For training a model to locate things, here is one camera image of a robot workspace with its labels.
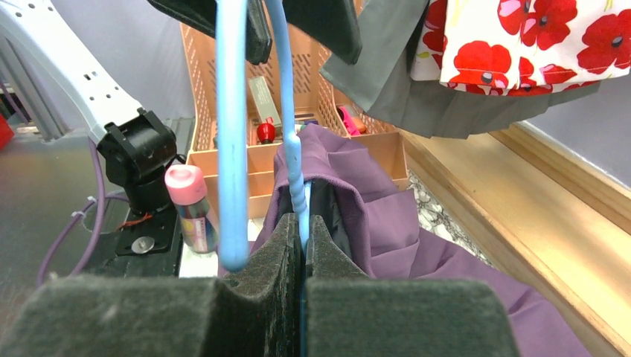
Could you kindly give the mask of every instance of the gray skirt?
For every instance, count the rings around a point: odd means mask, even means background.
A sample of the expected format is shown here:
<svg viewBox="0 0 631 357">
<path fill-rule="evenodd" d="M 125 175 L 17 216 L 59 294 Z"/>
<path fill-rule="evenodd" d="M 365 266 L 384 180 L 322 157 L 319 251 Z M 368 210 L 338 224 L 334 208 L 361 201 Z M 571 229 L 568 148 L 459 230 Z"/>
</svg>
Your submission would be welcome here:
<svg viewBox="0 0 631 357">
<path fill-rule="evenodd" d="M 552 94 L 499 97 L 412 80 L 407 44 L 427 4 L 428 0 L 371 0 L 359 14 L 363 49 L 357 64 L 332 55 L 320 73 L 367 115 L 428 138 L 466 138 L 506 129 L 551 106 L 598 91 L 599 84 L 594 84 Z"/>
</svg>

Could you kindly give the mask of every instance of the light blue plastic hanger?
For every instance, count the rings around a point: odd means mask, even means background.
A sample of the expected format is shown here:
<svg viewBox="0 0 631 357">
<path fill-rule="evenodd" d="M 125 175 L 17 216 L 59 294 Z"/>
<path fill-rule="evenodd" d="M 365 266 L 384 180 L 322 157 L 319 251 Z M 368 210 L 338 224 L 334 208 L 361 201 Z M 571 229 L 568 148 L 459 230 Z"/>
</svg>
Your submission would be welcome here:
<svg viewBox="0 0 631 357">
<path fill-rule="evenodd" d="M 303 251 L 309 239 L 311 183 L 304 182 L 302 148 L 295 134 L 292 53 L 281 0 L 265 0 L 281 69 L 281 112 L 289 193 L 298 215 Z M 248 164 L 246 151 L 247 0 L 217 0 L 217 150 L 219 157 L 219 259 L 228 271 L 248 261 Z"/>
</svg>

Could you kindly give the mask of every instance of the red poppy print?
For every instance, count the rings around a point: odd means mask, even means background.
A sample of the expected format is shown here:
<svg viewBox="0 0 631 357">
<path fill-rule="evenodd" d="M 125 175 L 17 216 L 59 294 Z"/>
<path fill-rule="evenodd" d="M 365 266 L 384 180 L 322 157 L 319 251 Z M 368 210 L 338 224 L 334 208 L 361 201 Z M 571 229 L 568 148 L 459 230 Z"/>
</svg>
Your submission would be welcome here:
<svg viewBox="0 0 631 357">
<path fill-rule="evenodd" d="M 521 81 L 518 89 L 511 89 L 507 95 L 514 97 L 524 97 L 531 95 L 541 95 L 552 93 L 552 86 L 546 84 L 538 86 L 536 81 L 530 77 L 534 74 L 534 66 L 530 60 L 521 57 L 519 59 L 519 79 Z"/>
<path fill-rule="evenodd" d="M 506 88 L 510 64 L 510 53 L 504 46 L 490 46 L 484 41 L 469 42 L 460 47 L 454 58 L 460 74 L 450 82 Z"/>
<path fill-rule="evenodd" d="M 547 50 L 570 34 L 567 23 L 578 14 L 576 0 L 536 0 L 522 29 L 522 42 Z"/>
<path fill-rule="evenodd" d="M 543 74 L 543 80 L 547 84 L 565 83 L 576 77 L 577 74 L 571 69 L 563 68 L 560 65 L 547 65 L 539 68 L 539 71 Z"/>
<path fill-rule="evenodd" d="M 517 35 L 528 18 L 531 0 L 500 0 L 497 5 L 499 23 L 511 35 Z"/>
<path fill-rule="evenodd" d="M 432 51 L 439 68 L 443 66 L 443 52 L 446 47 L 445 23 L 447 21 L 447 0 L 438 0 L 429 5 L 425 16 L 425 27 L 429 29 L 423 35 L 423 43 Z"/>
<path fill-rule="evenodd" d="M 572 84 L 571 86 L 569 86 L 566 89 L 563 89 L 563 91 L 571 91 L 572 89 L 577 89 L 577 88 L 582 88 L 582 87 L 587 87 L 587 86 L 591 86 L 592 84 L 598 83 L 597 80 L 593 80 L 591 82 L 584 82 L 584 83 L 577 83 L 577 84 Z"/>
<path fill-rule="evenodd" d="M 631 58 L 631 10 L 600 17 L 583 35 L 587 48 L 578 53 L 578 65 L 589 73 L 602 74 L 611 65 L 625 69 Z"/>
</svg>

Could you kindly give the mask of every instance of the purple garment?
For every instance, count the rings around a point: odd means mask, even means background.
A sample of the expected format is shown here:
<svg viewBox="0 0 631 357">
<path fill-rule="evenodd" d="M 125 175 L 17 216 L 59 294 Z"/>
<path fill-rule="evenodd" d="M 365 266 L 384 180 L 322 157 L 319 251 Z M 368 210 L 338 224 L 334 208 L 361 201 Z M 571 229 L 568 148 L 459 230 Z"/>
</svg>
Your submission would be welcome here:
<svg viewBox="0 0 631 357">
<path fill-rule="evenodd" d="M 414 191 L 400 192 L 361 144 L 316 125 L 299 134 L 305 180 L 336 188 L 353 260 L 375 278 L 474 279 L 505 305 L 524 357 L 589 357 L 559 312 L 535 289 L 487 266 L 463 248 L 418 225 Z M 252 252 L 271 236 L 280 188 L 287 186 L 282 146 L 274 160 L 275 189 Z"/>
</svg>

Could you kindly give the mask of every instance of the patterned floor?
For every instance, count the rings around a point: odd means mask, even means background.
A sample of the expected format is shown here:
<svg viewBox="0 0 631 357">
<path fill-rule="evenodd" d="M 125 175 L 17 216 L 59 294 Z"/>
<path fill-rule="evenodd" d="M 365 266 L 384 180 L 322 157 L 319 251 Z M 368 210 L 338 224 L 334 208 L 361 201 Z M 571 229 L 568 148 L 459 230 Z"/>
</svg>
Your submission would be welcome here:
<svg viewBox="0 0 631 357">
<path fill-rule="evenodd" d="M 418 222 L 420 226 L 428 231 L 434 232 L 440 238 L 454 242 L 465 248 L 488 265 L 489 260 L 482 254 L 480 248 L 465 234 L 460 226 L 453 221 L 452 217 L 434 199 L 427 188 L 420 182 L 418 176 L 412 171 L 408 171 L 410 178 L 410 188 L 414 188 L 416 205 L 418 211 Z"/>
</svg>

